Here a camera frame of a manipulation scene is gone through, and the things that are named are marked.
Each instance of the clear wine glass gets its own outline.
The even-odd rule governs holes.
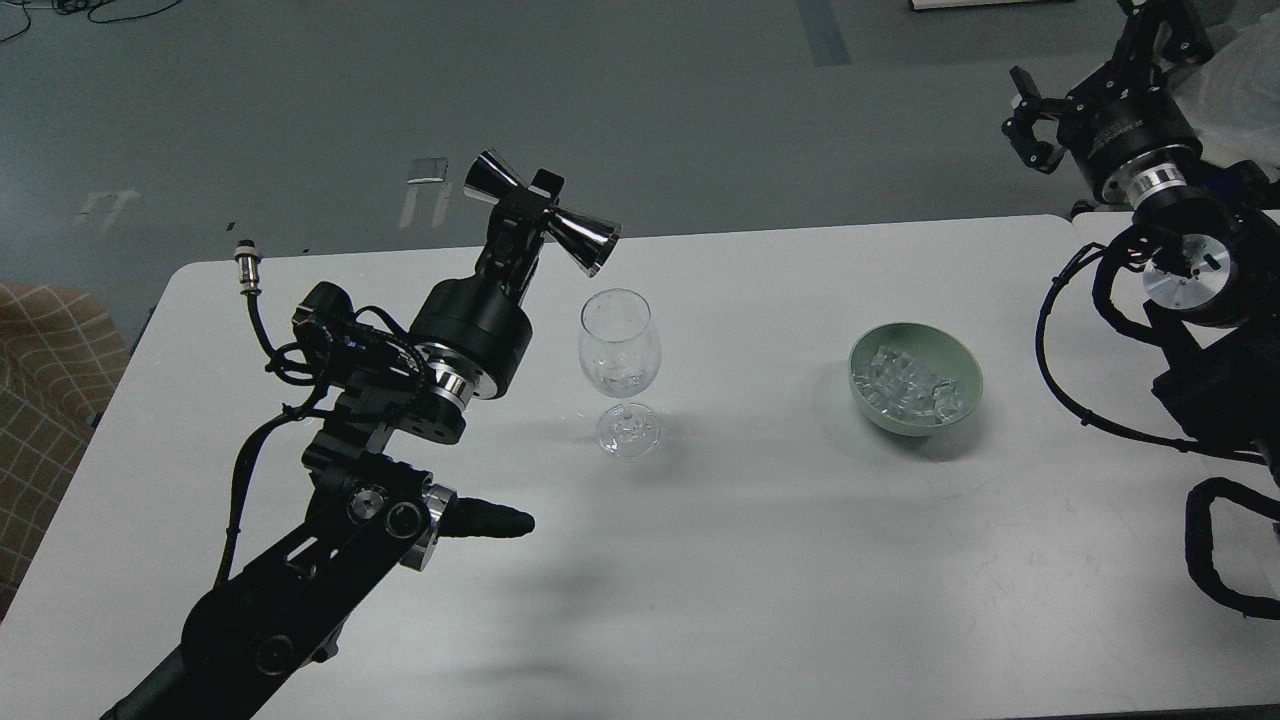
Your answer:
[[[662,365],[662,346],[649,302],[637,292],[605,290],[582,305],[577,359],[595,389],[609,397],[635,397],[649,387]],[[595,439],[614,457],[640,457],[655,445],[658,414],[639,402],[621,402],[604,411]]]

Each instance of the bowl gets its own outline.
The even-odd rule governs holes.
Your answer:
[[[913,423],[881,413],[854,382],[856,369],[867,368],[881,346],[910,355],[938,377],[955,379],[960,388],[960,410],[941,423]],[[868,331],[849,352],[847,373],[854,402],[863,415],[877,427],[900,436],[927,437],[940,433],[972,415],[982,400],[982,369],[973,352],[950,334],[919,323],[890,323]]]

